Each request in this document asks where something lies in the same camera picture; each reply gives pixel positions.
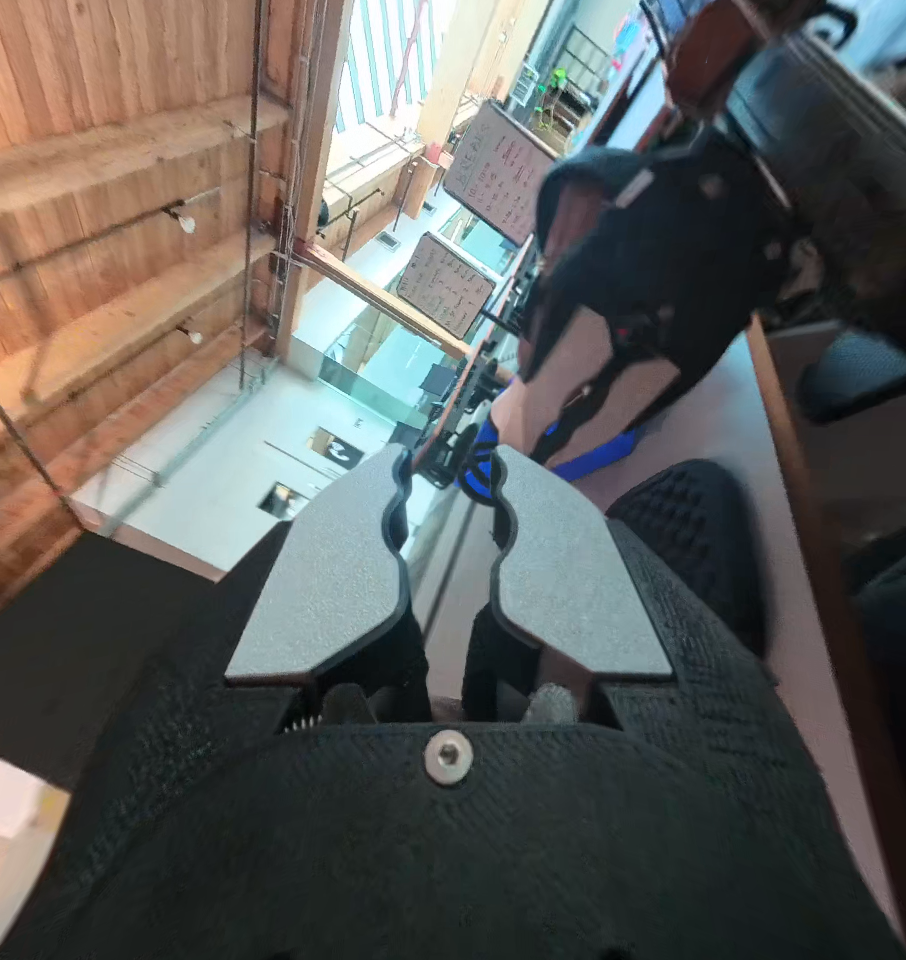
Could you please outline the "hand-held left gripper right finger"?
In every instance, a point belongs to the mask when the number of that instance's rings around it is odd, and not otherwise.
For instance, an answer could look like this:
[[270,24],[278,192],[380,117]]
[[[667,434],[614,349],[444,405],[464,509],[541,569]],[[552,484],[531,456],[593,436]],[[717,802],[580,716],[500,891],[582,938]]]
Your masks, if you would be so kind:
[[506,542],[490,600],[539,654],[547,683],[663,682],[674,668],[603,513],[579,490],[499,445],[494,499]]

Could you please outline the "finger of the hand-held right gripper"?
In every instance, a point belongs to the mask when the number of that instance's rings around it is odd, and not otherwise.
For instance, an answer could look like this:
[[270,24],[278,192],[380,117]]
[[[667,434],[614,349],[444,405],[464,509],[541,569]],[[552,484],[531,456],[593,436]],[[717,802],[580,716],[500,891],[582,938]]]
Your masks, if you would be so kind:
[[613,356],[605,318],[579,307],[536,373],[519,375],[494,402],[498,443],[528,457],[565,404],[591,383]]

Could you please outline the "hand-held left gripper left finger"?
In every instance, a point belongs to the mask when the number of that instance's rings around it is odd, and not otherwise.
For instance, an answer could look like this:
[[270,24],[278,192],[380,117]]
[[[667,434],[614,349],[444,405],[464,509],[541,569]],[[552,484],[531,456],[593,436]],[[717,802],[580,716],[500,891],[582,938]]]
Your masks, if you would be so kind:
[[313,685],[400,622],[410,494],[411,451],[392,442],[296,515],[226,667],[231,686]]

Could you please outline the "blue storage bin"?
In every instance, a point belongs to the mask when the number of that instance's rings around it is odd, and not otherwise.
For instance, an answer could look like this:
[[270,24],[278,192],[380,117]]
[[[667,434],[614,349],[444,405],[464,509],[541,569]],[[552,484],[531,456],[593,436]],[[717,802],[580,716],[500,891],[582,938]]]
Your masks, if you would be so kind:
[[[631,428],[593,450],[573,459],[550,466],[549,471],[562,480],[572,483],[599,470],[605,469],[629,456],[643,437],[645,428]],[[492,453],[499,444],[499,434],[488,415],[479,425],[479,431],[467,445],[466,455],[459,465],[454,486],[462,490],[474,502],[491,507]]]

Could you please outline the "person's right hand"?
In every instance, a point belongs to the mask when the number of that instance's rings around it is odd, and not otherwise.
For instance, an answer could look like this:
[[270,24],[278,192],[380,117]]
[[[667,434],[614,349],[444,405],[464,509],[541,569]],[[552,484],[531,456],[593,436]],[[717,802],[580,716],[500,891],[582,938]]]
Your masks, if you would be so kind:
[[603,186],[592,181],[567,182],[558,193],[553,221],[546,238],[544,266],[547,272],[567,251],[595,228],[603,212]]

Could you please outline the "rolling whiteboard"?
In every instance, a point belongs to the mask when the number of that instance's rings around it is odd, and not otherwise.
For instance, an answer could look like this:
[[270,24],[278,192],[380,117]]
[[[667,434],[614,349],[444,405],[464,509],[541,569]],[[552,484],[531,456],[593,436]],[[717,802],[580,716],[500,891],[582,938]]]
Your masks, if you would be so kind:
[[533,233],[540,187],[557,154],[492,101],[459,139],[443,189],[516,246]]
[[399,276],[398,298],[463,340],[502,277],[446,238],[425,232]]

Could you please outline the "dark wall sign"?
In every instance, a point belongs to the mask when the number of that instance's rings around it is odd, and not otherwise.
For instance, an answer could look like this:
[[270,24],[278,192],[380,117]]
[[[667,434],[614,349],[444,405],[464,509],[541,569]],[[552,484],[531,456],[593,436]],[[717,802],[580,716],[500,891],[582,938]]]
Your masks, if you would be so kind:
[[309,438],[308,446],[310,450],[344,471],[354,469],[365,457],[363,450],[322,427],[315,429]]

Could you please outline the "wooden support post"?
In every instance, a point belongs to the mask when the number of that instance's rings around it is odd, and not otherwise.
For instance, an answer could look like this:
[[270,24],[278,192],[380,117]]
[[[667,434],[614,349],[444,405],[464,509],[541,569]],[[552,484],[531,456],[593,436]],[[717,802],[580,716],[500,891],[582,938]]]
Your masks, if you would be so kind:
[[451,358],[459,361],[472,355],[473,349],[467,343],[457,339],[396,294],[391,294],[367,280],[325,248],[317,246],[314,241],[294,239],[292,259],[297,266],[314,271],[348,291],[367,306],[387,314],[405,330],[429,341]]

